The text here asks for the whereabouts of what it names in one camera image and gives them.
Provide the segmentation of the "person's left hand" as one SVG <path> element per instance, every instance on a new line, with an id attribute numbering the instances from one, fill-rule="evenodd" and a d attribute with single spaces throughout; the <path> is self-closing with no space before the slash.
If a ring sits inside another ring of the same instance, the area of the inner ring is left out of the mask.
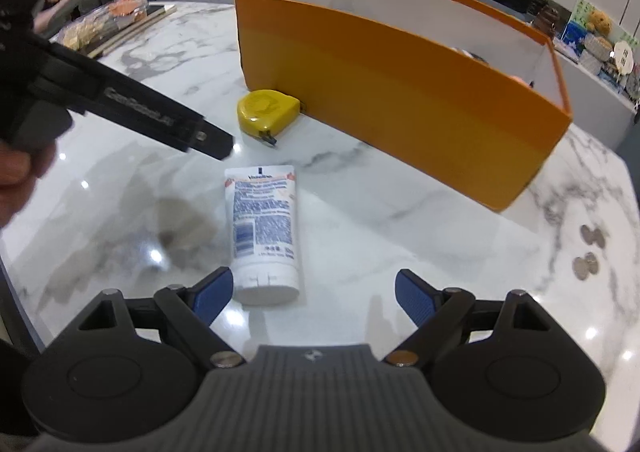
<path id="1" fill-rule="evenodd" d="M 0 156 L 0 225 L 6 227 L 24 209 L 37 182 L 51 168 L 56 143 L 29 155 L 2 142 Z"/>

